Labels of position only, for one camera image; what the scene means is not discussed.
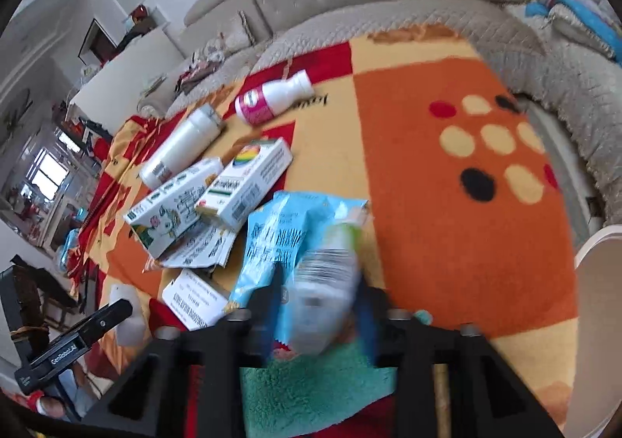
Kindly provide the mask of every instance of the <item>plastic bag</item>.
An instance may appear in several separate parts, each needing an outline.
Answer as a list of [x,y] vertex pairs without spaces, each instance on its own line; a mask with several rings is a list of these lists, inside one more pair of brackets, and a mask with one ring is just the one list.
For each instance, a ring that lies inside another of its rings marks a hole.
[[248,217],[244,264],[229,304],[246,306],[254,289],[268,285],[274,263],[280,261],[285,286],[275,337],[287,345],[291,327],[287,289],[293,282],[294,267],[307,250],[319,247],[326,227],[345,218],[350,208],[366,203],[313,192],[276,192],[272,201]]
[[74,229],[69,231],[67,234],[67,238],[65,239],[65,244],[60,251],[60,259],[58,260],[58,270],[65,275],[68,271],[67,260],[68,260],[68,252],[72,248],[76,248],[78,246],[78,235],[80,230]]

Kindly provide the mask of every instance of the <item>teal fleece blanket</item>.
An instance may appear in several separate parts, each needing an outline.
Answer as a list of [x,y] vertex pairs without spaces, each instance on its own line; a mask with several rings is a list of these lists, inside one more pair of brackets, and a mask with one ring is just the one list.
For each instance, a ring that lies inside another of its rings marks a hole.
[[359,342],[241,375],[249,438],[314,433],[388,396],[395,384],[395,369],[372,368]]

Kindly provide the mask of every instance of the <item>black dot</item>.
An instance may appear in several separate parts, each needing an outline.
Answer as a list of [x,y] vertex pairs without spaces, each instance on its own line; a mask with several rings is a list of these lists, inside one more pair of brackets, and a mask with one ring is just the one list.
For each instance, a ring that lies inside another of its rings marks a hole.
[[504,95],[495,95],[494,100],[497,103],[497,106],[501,108],[502,110],[508,110],[516,114],[520,114],[521,112],[516,106],[516,104],[514,104],[511,100],[509,100]]
[[496,186],[494,178],[476,168],[465,169],[460,174],[460,182],[466,193],[475,201],[487,203],[492,201]]

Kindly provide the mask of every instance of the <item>white plastic bottle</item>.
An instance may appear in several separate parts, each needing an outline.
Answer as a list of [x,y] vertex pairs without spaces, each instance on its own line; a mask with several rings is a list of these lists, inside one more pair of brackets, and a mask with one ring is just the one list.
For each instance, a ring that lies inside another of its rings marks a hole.
[[209,104],[194,110],[143,165],[140,176],[151,190],[190,166],[222,132],[225,122]]
[[110,289],[109,303],[112,304],[119,299],[127,299],[130,302],[132,305],[132,315],[114,326],[116,342],[120,347],[136,347],[141,345],[144,341],[147,324],[142,314],[138,293],[133,286],[113,284]]
[[289,345],[299,354],[319,354],[340,332],[361,278],[356,249],[367,211],[353,208],[326,229],[321,247],[307,252],[289,289]]
[[249,125],[260,125],[281,115],[294,101],[313,95],[313,86],[302,70],[289,80],[275,80],[239,95],[235,111]]

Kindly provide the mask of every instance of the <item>white paper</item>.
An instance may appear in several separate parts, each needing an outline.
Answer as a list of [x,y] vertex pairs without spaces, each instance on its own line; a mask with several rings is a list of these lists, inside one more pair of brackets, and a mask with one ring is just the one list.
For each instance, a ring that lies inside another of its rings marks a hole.
[[162,301],[190,331],[214,325],[227,304],[225,297],[189,269],[164,288]]
[[200,220],[171,247],[160,259],[160,264],[169,268],[214,269],[225,266],[236,233],[216,223]]

